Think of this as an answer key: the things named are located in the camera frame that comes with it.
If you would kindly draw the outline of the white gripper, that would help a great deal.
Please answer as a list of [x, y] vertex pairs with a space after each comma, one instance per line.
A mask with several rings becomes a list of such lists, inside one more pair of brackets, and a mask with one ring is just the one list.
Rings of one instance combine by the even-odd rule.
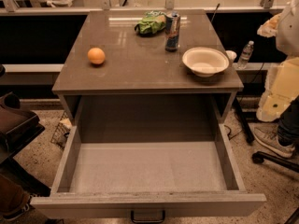
[[272, 65], [264, 86], [256, 116], [260, 121], [271, 122], [278, 119], [299, 95], [299, 58]]

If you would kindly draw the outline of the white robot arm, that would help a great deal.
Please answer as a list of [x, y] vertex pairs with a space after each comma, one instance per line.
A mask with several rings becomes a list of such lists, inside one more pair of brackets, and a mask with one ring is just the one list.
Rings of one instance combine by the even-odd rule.
[[271, 122], [299, 95], [299, 0], [291, 0], [281, 13], [260, 26], [258, 34], [274, 36], [277, 50], [287, 55], [284, 62], [269, 68], [256, 113], [258, 120]]

